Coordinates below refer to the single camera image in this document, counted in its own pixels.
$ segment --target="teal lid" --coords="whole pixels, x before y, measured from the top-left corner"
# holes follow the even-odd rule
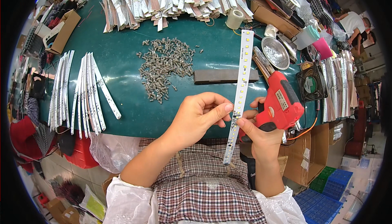
[[[320,35],[317,30],[314,29],[313,26],[309,25],[308,27],[309,34],[316,40],[320,39]]]

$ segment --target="plaid apron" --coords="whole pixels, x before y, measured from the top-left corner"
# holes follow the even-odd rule
[[[142,138],[139,151],[153,142]],[[223,164],[227,139],[202,139],[175,154],[152,188],[158,198],[158,220],[266,224],[262,208],[248,187],[247,165],[236,144],[230,165]]]

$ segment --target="white shirt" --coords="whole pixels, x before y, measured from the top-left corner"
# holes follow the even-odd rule
[[[306,224],[300,207],[292,197],[292,190],[285,190],[273,197],[266,198],[253,190],[259,201],[268,224]],[[103,224],[121,223],[158,223],[158,200],[156,191],[149,187],[134,186],[120,177],[114,177],[106,193],[107,212]],[[178,224],[202,224],[194,221],[179,221]],[[220,224],[248,224],[230,221]]]
[[[350,37],[356,28],[360,30],[360,33],[365,31],[365,25],[363,24],[362,18],[353,11],[349,12],[349,15],[339,21],[346,31],[346,34]]]

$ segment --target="workbench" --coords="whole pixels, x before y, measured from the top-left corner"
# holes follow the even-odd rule
[[[101,0],[89,0],[84,7],[77,12],[81,16],[80,26],[77,26],[63,50],[75,50],[72,61],[71,71],[69,75],[68,85],[68,106],[69,117],[71,118],[73,97],[75,92],[76,80],[78,78],[81,58],[86,52],[93,52],[97,66],[104,78],[106,86],[116,103],[121,118],[116,119],[105,96],[98,86],[98,95],[105,119],[106,130],[103,133],[157,138],[165,132],[170,126],[177,113],[179,105],[188,95],[195,95],[202,92],[216,92],[223,95],[230,101],[234,102],[237,84],[209,84],[194,85],[193,77],[185,76],[183,78],[172,75],[169,80],[177,87],[177,92],[169,87],[168,101],[163,100],[163,104],[158,101],[150,102],[147,99],[147,93],[142,85],[139,68],[144,59],[136,56],[138,52],[148,52],[150,46],[142,46],[144,40],[154,40],[162,38],[177,37],[182,42],[186,42],[193,49],[195,45],[196,53],[193,56],[193,69],[238,69],[239,65],[239,49],[240,36],[233,33],[225,25],[226,16],[221,15],[215,19],[212,27],[205,23],[197,21],[188,14],[182,14],[178,20],[168,18],[169,26],[162,31],[157,32],[157,27],[153,26],[153,22],[146,20],[140,24],[137,30],[124,29],[117,31],[115,28],[110,33],[103,33],[105,27],[105,14],[99,4]],[[263,35],[264,29],[256,29],[260,35]],[[261,42],[254,39],[254,45],[260,48]],[[53,63],[60,59],[60,55],[56,55]],[[300,98],[298,83],[295,74],[300,71],[299,65],[290,65],[287,70],[282,73],[287,77],[289,83],[296,91]],[[47,94],[44,100],[40,101],[40,119],[47,121],[49,114],[49,105],[53,87],[55,69],[48,65],[44,69],[44,74],[49,79],[47,81]],[[267,84],[263,77],[256,83],[250,83],[248,87],[246,107],[259,96],[267,95]],[[306,116],[302,116],[300,124],[303,127],[306,118],[306,127],[310,127],[315,120],[315,102],[307,102],[305,104]],[[317,124],[322,122],[322,112],[319,112]],[[212,126],[205,138],[226,138],[229,132],[230,122],[226,122],[225,128],[217,125]]]

